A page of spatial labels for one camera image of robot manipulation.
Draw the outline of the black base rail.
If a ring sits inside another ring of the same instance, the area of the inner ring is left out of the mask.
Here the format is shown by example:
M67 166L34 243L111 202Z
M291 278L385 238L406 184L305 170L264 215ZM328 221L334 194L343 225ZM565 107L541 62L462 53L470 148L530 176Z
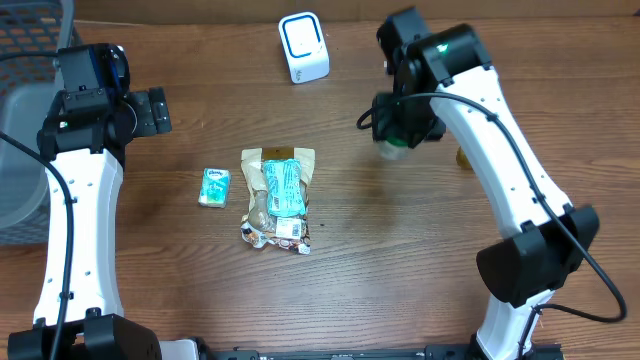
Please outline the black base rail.
M212 351L201 359L214 360L463 360L467 345L431 345L423 349L384 349L369 351L310 351L259 353L256 350Z

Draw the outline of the yellow drink bottle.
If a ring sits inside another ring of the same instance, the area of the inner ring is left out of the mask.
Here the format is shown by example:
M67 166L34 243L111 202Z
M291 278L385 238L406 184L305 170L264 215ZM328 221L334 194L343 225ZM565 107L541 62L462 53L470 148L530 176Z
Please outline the yellow drink bottle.
M456 163L463 170L471 170L472 165L461 147L456 152Z

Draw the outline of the green lid jar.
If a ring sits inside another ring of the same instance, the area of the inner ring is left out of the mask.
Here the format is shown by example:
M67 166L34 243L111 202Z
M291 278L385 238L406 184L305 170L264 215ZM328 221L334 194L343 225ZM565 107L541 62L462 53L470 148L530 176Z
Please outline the green lid jar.
M408 144L398 138L389 137L377 143L380 156L386 160L401 160L408 155Z

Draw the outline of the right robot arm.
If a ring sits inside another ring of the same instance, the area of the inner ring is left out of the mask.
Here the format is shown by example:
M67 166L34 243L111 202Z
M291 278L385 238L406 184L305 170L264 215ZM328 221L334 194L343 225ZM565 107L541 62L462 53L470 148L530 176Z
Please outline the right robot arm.
M599 229L537 160L515 121L485 46L466 24L434 33L415 8L389 15L376 34L394 78L358 127L389 159L451 133L493 210L501 238L476 264L490 291L485 319L466 345L429 345L429 359L559 359L536 345L543 307L575 272Z

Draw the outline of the brown nut pouch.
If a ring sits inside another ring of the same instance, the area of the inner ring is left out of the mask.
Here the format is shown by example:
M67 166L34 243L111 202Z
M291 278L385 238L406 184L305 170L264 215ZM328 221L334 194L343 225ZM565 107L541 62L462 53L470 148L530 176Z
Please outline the brown nut pouch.
M275 217L267 211L268 187L263 173L263 164L268 160L297 159L301 164L301 192L306 205L306 214L295 217ZM249 212L243 218L253 228L274 236L279 218L304 219L308 213L308 187L315 170L316 152L311 148L268 147L245 149L241 154L241 169L250 193Z

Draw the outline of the teal snack packet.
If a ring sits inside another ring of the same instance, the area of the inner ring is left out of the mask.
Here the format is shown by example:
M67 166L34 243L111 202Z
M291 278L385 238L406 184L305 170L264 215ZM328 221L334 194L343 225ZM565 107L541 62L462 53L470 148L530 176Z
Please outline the teal snack packet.
M297 159L268 160L263 173L268 187L267 211L275 217L306 214L301 192L301 164Z

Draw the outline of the white barcode scanner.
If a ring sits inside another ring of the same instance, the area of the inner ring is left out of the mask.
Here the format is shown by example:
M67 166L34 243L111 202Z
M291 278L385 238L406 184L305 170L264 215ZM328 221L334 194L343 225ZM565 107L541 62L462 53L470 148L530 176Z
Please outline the white barcode scanner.
M290 78L302 84L330 72L328 48L318 17L309 11L283 17L278 24Z

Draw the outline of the teal tissue pack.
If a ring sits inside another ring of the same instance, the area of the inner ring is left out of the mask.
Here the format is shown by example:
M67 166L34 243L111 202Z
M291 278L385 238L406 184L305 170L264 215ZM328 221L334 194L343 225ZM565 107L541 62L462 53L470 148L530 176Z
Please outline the teal tissue pack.
M226 169L205 168L198 203L205 207L224 208L230 191L231 173Z

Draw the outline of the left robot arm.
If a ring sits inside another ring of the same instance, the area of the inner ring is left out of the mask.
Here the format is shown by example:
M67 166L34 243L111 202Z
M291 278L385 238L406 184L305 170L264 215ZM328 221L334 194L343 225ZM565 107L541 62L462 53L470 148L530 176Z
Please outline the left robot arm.
M171 131L164 91L133 92L123 49L101 43L55 54L63 80L37 133L50 194L45 279L30 330L11 359L159 359L157 336L125 318L115 274L115 215L127 145Z

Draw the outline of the grey plastic mesh basket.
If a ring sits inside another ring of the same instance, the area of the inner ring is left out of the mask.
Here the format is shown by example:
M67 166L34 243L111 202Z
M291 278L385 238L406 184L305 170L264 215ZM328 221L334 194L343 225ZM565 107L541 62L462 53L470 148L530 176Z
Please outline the grey plastic mesh basket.
M1 131L36 152L37 132L62 89L60 48L80 42L73 0L1 0ZM48 239L49 189L43 166L1 142L1 243Z

